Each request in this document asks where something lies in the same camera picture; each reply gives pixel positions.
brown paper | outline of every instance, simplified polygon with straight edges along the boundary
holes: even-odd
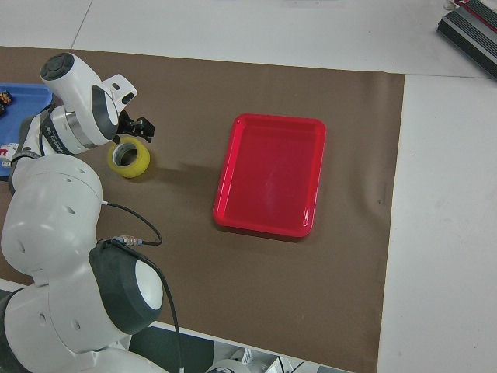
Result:
[[[40,82],[56,51],[0,48],[0,82]],[[357,372],[377,366],[403,75],[76,51],[102,78],[138,90],[132,118],[155,125],[151,164],[125,180],[109,145],[82,158],[104,199],[158,226],[141,251],[169,279],[182,327]],[[215,225],[212,207],[233,119],[313,117],[328,127],[315,226],[300,240]],[[0,222],[10,200],[0,184]],[[136,218],[103,207],[97,237],[153,239]],[[2,259],[0,275],[26,283]],[[161,321],[171,322],[167,305]]]

blue tray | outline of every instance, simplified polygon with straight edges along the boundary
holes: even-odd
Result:
[[[0,145],[19,142],[19,129],[23,119],[38,114],[52,101],[52,92],[42,84],[1,83],[0,91],[7,89],[12,95],[12,103],[5,106],[6,112],[0,115]],[[8,167],[0,162],[0,180],[7,180]]]

yellow tape roll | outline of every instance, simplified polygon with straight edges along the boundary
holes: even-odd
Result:
[[[112,144],[107,153],[109,167],[128,179],[145,172],[150,153],[136,138],[121,137],[118,145]]]

black joint cap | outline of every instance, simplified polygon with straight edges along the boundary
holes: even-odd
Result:
[[[70,53],[61,53],[50,57],[45,62],[40,71],[40,76],[43,80],[56,80],[66,75],[72,66],[75,64],[75,58]]]

cable connector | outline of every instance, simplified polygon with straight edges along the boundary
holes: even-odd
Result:
[[[141,246],[143,243],[143,239],[137,239],[132,235],[118,235],[116,237],[112,237],[112,239],[115,239],[126,246]]]

